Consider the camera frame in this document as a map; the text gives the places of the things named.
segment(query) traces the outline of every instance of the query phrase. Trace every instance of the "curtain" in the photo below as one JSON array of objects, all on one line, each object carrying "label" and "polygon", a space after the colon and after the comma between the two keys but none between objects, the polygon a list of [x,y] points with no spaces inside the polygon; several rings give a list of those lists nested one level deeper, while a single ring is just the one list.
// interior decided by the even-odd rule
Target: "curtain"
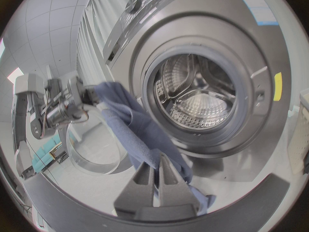
[{"label": "curtain", "polygon": [[90,0],[83,13],[77,38],[77,71],[87,85],[113,81],[103,59],[110,32],[129,0]]}]

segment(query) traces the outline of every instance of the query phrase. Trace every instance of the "washing machine drum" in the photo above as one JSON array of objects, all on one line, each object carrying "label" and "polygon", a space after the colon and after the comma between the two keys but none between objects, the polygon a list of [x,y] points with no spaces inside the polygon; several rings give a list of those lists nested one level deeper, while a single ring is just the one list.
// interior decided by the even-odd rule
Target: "washing machine drum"
[{"label": "washing machine drum", "polygon": [[118,36],[113,30],[104,58],[186,154],[274,148],[291,73],[284,37],[264,5],[259,15],[272,21],[261,22],[245,0],[154,0],[127,11],[130,23]]}]

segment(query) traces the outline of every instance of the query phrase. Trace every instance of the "blue garment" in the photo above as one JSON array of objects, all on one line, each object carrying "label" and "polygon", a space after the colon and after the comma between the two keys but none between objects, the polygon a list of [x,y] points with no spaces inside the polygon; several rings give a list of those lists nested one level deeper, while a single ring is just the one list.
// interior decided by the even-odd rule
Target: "blue garment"
[{"label": "blue garment", "polygon": [[[95,92],[109,108],[102,111],[106,123],[127,150],[136,169],[146,162],[155,169],[155,183],[158,183],[161,151],[169,157],[183,179],[188,184],[191,182],[192,170],[176,146],[120,83],[101,83],[95,87]],[[189,187],[201,203],[203,212],[200,210],[199,215],[206,214],[214,196],[205,196],[194,187]]]}]

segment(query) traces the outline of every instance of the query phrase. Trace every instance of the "cable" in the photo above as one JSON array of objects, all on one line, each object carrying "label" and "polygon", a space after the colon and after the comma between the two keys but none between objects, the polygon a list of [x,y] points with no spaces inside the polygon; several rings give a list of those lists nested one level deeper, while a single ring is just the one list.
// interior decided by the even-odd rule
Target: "cable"
[{"label": "cable", "polygon": [[83,113],[86,115],[87,119],[86,120],[83,120],[83,121],[76,121],[76,122],[65,122],[65,123],[59,123],[59,125],[68,125],[68,124],[78,124],[78,123],[83,123],[83,122],[86,122],[87,120],[89,120],[89,115],[88,115],[88,112],[86,112],[85,110],[83,110]]},{"label": "cable", "polygon": [[[47,91],[47,95],[46,95],[46,107],[48,106],[48,96],[49,96],[49,91]],[[44,121],[43,121],[43,130],[42,130],[42,134],[41,134],[41,138],[44,137],[44,133],[45,133],[45,126],[46,126],[46,117],[47,117],[47,109],[45,111],[45,114],[44,114]]]}]

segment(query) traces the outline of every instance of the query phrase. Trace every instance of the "wall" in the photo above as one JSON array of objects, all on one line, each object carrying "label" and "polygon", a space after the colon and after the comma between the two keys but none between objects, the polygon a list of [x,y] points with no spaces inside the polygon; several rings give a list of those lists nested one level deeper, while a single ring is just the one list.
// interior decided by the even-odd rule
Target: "wall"
[{"label": "wall", "polygon": [[62,88],[66,88],[67,86],[67,82],[68,80],[71,78],[71,77],[74,77],[74,76],[78,76],[78,73],[77,71],[72,71],[72,72],[69,72],[61,77],[59,77],[61,79],[61,82],[62,82]]}]

